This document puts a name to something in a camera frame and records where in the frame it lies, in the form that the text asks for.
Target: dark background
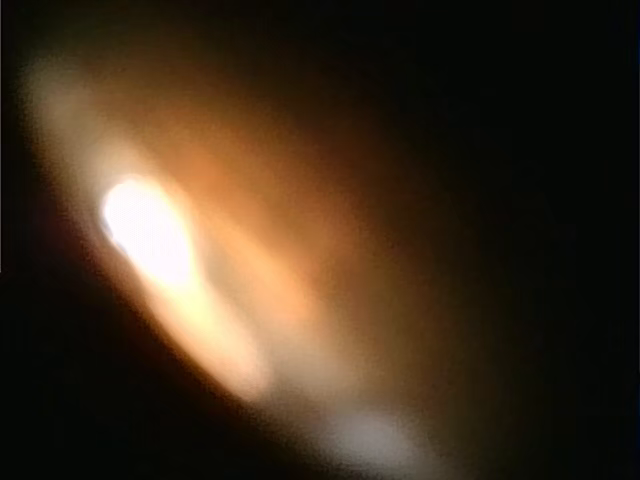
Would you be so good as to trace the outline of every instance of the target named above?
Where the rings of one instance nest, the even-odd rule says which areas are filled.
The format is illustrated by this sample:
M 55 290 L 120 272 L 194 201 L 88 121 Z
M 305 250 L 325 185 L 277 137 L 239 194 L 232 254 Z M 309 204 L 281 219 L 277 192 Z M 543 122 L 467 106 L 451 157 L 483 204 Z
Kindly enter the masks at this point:
M 601 177 L 594 190 L 602 197 L 615 187 L 606 166 L 596 172 L 567 147 L 577 42 L 560 41 L 570 35 L 554 9 L 206 3 L 181 5 L 200 27 L 210 21 L 297 44 L 333 65 L 407 145 L 426 148 L 428 129 L 452 152 L 439 174 L 467 200 L 460 208 L 476 219 L 470 228 L 507 286 L 505 301 L 519 313 L 509 328 L 533 372 L 522 382 L 531 396 L 530 449 L 505 452 L 491 478 L 633 478 L 637 428 L 617 401 L 622 373 L 610 367 L 635 369 L 637 355 L 626 350 L 623 307 L 612 302 L 606 316 L 583 314 L 590 307 L 578 294 L 576 264 L 585 179 Z M 6 410 L 15 428 L 4 433 L 20 465 L 7 478 L 30 469 L 70 478 L 306 478 L 312 467 L 287 445 L 259 438 L 233 404 L 219 396 L 219 405 L 205 406 L 206 388 L 78 262 L 84 247 L 33 163 L 16 95 L 23 55 L 70 5 L 3 2 L 0 315 L 7 378 L 16 377 L 3 385 L 16 405 Z M 589 214 L 600 222 L 595 230 L 619 231 L 602 211 Z M 598 252 L 588 255 L 592 272 L 606 263 Z M 591 275 L 619 281 L 621 272 L 604 268 Z

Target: bright white highlight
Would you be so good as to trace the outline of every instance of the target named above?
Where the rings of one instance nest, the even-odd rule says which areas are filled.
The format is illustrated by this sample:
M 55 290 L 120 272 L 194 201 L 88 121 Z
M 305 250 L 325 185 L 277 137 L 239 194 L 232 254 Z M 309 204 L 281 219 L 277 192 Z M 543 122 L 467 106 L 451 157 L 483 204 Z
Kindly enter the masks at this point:
M 102 215 L 113 242 L 143 275 L 165 287 L 188 283 L 193 262 L 187 230 L 159 187 L 126 180 L 107 193 Z

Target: black background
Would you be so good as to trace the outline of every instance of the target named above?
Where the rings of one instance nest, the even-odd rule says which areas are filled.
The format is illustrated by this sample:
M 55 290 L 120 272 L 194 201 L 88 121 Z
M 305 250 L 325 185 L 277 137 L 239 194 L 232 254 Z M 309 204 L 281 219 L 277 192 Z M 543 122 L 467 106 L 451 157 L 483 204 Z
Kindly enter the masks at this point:
M 23 53 L 71 3 L 3 3 L 1 315 L 5 367 L 18 377 L 3 393 L 18 405 L 7 413 L 21 465 L 7 478 L 32 468 L 71 478 L 310 475 L 298 471 L 308 466 L 286 446 L 257 438 L 232 404 L 199 403 L 204 387 L 147 339 L 144 324 L 99 275 L 77 264 L 82 243 L 33 163 L 16 96 Z M 491 478 L 632 478 L 636 432 L 612 400 L 622 373 L 608 368 L 635 365 L 637 357 L 625 349 L 620 303 L 612 301 L 606 316 L 583 314 L 590 307 L 578 294 L 576 264 L 578 216 L 592 205 L 585 182 L 593 181 L 588 195 L 605 197 L 615 187 L 606 165 L 594 169 L 567 147 L 575 113 L 568 99 L 578 88 L 568 72 L 583 57 L 554 9 L 535 2 L 208 3 L 181 5 L 201 26 L 210 19 L 244 35 L 278 36 L 329 59 L 407 144 L 422 148 L 429 129 L 455 152 L 441 174 L 470 200 L 462 208 L 477 219 L 483 251 L 509 286 L 505 301 L 531 299 L 514 317 L 521 324 L 510 328 L 523 332 L 520 348 L 538 379 L 523 386 L 536 404 L 536 427 L 530 450 L 515 460 L 505 455 Z M 589 215 L 594 230 L 619 232 L 606 212 Z M 588 253 L 586 275 L 620 281 L 612 265 L 593 273 L 607 263 L 604 254 Z

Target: bright light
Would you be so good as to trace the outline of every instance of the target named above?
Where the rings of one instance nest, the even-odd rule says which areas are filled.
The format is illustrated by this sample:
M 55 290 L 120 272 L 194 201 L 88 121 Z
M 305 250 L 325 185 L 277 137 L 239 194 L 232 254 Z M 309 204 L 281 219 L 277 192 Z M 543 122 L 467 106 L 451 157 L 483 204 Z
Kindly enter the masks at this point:
M 107 193 L 102 215 L 112 241 L 143 275 L 165 287 L 189 282 L 189 237 L 159 187 L 141 179 L 126 180 Z

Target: blurry light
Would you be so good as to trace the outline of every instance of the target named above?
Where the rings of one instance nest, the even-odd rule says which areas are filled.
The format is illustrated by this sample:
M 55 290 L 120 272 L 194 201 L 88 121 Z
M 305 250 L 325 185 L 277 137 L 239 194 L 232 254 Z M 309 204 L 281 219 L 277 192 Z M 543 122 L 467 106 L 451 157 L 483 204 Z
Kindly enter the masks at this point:
M 107 193 L 102 215 L 112 241 L 143 275 L 166 287 L 187 285 L 192 273 L 189 237 L 159 187 L 126 180 Z

